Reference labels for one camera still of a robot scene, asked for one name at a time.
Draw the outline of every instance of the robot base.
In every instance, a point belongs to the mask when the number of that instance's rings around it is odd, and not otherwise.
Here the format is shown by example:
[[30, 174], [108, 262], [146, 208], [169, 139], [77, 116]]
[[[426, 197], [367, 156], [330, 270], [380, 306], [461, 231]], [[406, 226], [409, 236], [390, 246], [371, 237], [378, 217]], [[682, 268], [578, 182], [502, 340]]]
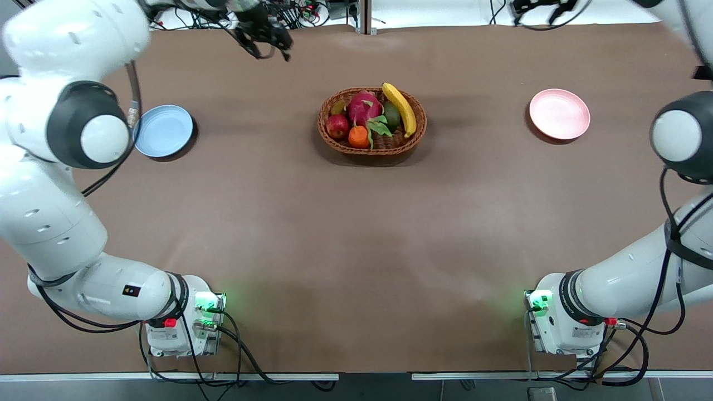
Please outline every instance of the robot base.
[[544, 307], [530, 313], [533, 342], [538, 352], [586, 359], [599, 351], [605, 325], [583, 325], [565, 312], [559, 295], [564, 276], [564, 273], [549, 274], [538, 283], [536, 290], [525, 291], [528, 308]]
[[223, 314], [202, 309], [202, 302], [205, 302], [203, 299], [205, 297], [213, 298], [210, 300], [210, 309], [222, 312], [225, 310], [226, 296], [211, 293], [208, 284], [197, 276], [184, 275], [183, 279], [188, 284], [189, 290], [188, 304], [183, 316], [189, 325], [190, 338], [187, 336], [183, 318], [176, 319], [173, 328], [152, 328], [147, 324], [146, 332], [151, 355], [190, 357], [193, 352], [188, 341], [191, 340], [196, 356], [217, 353], [220, 331], [216, 331], [215, 328], [222, 324]]

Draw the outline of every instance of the red apple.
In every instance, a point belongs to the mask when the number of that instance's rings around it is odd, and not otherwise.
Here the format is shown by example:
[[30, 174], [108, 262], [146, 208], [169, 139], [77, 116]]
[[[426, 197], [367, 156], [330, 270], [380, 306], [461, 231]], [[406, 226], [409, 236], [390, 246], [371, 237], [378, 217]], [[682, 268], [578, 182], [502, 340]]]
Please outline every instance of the red apple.
[[327, 120], [327, 134], [335, 141], [341, 141], [349, 134], [349, 120], [341, 114], [334, 114]]

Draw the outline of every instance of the white circular joint cap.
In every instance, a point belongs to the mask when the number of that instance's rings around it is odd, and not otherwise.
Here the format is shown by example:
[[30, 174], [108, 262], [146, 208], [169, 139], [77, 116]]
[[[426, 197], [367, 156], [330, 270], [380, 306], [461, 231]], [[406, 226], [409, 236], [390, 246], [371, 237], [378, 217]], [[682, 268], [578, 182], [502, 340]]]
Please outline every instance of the white circular joint cap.
[[690, 159], [700, 148], [702, 140], [703, 130], [698, 120], [683, 110], [663, 113], [651, 130], [654, 150], [668, 161]]
[[92, 118], [82, 130], [84, 154], [97, 163], [117, 161], [129, 146], [129, 128], [119, 117], [104, 114]]

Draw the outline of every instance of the avocado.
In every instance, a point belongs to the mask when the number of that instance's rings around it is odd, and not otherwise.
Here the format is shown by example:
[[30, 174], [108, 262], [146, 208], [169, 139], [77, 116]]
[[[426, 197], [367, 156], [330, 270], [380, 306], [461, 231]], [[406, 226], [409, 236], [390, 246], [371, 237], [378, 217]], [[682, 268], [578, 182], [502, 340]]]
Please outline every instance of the avocado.
[[391, 132], [395, 132], [401, 123], [401, 113], [390, 101], [384, 104], [384, 116], [386, 117], [386, 127]]

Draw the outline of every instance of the table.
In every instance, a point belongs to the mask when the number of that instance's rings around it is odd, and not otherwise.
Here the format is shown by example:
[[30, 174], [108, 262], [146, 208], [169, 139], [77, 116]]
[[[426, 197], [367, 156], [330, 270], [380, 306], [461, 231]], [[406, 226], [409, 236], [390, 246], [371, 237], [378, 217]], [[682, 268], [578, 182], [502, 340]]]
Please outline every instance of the table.
[[[133, 154], [91, 196], [106, 252], [226, 292], [272, 372], [526, 369], [523, 290], [593, 265], [664, 220], [648, 128], [666, 103], [706, 88], [689, 79], [692, 52], [660, 24], [377, 36], [328, 26], [296, 31], [289, 64], [255, 61], [221, 31], [152, 40], [138, 60], [145, 106], [185, 107], [200, 137], [170, 163]], [[382, 81], [429, 116], [423, 142], [393, 167], [345, 158], [315, 128], [328, 96]], [[106, 83], [127, 106], [123, 73]], [[573, 143], [548, 143], [525, 124], [529, 99], [550, 87], [590, 107], [590, 130]], [[669, 188], [674, 205], [696, 191]], [[25, 288], [22, 260], [0, 251], [0, 373], [145, 370], [133, 331], [65, 327]], [[711, 369], [699, 345], [712, 328], [705, 306], [690, 308], [680, 333], [649, 339], [651, 368]], [[235, 356], [201, 364], [229, 371]]]

